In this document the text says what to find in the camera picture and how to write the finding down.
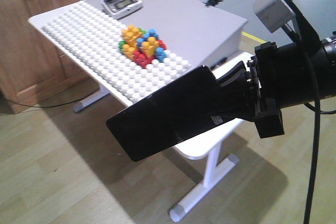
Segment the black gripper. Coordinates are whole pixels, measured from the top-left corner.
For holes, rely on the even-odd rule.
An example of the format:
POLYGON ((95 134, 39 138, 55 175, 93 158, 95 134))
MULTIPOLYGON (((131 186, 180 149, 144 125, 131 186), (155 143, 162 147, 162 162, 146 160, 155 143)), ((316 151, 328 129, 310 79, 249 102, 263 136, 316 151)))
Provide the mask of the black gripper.
MULTIPOLYGON (((209 115, 239 118, 255 122, 259 137, 283 135, 281 109, 314 100, 311 76, 302 51, 295 43, 277 47, 266 42, 255 47, 250 67, 260 83, 260 108, 247 101, 207 103, 209 115)), ((239 61, 217 80, 216 95, 243 95, 247 89, 246 67, 239 61)))

